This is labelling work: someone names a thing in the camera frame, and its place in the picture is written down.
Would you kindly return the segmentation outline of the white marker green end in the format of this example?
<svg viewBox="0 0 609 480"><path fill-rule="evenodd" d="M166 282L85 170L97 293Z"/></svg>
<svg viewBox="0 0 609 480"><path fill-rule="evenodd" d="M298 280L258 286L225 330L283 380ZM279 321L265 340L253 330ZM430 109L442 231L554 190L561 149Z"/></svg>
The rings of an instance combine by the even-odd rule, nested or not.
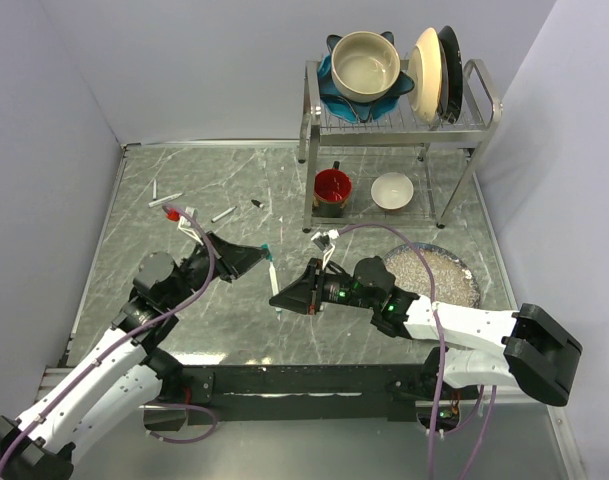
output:
<svg viewBox="0 0 609 480"><path fill-rule="evenodd" d="M269 272L272 295L275 296L279 293L279 284L278 284L278 278L277 278L277 271L276 271L274 262L272 260L269 261L268 272ZM277 320L280 321L282 318L282 309L279 307L275 307L275 312L276 312Z"/></svg>

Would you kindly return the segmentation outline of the green pen cap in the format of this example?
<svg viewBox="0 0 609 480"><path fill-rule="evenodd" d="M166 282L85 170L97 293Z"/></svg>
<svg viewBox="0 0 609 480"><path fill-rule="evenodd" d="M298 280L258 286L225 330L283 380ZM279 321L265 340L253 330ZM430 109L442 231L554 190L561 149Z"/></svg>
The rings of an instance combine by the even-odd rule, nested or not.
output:
<svg viewBox="0 0 609 480"><path fill-rule="evenodd" d="M265 254L265 258L269 261L272 262L273 261L273 254L269 248L269 246L267 244L262 244L261 245L261 249Z"/></svg>

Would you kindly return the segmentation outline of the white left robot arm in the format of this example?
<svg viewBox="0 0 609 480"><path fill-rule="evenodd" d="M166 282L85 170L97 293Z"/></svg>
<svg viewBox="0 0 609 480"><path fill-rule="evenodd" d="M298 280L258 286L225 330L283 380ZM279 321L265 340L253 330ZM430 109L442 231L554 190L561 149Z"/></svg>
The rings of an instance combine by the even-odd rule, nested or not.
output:
<svg viewBox="0 0 609 480"><path fill-rule="evenodd" d="M205 400L207 381L160 344L212 280L232 282L269 255L209 232L181 262L166 252L144 257L128 302L87 356L28 410L0 416L0 479L68 479L86 449L139 406Z"/></svg>

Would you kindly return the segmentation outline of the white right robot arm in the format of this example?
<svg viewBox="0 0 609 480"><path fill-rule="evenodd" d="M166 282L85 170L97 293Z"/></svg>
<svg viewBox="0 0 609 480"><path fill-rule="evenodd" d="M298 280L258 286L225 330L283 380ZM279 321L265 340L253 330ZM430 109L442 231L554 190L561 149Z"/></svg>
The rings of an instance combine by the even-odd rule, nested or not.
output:
<svg viewBox="0 0 609 480"><path fill-rule="evenodd" d="M438 364L421 375L433 398L468 386L506 386L563 407L582 354L580 342L538 305L494 311L431 301L399 288L378 256L360 260L352 274L313 258L269 303L302 315L324 304L367 309L372 325L389 337L437 342Z"/></svg>

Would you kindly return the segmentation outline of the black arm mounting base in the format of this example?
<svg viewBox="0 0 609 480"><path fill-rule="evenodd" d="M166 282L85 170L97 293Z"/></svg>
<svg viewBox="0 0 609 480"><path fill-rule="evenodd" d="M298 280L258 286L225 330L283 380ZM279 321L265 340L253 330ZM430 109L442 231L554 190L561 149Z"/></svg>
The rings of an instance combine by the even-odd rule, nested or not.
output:
<svg viewBox="0 0 609 480"><path fill-rule="evenodd" d="M421 364L186 366L156 400L205 407L220 421L414 422L416 404L433 400L436 383Z"/></svg>

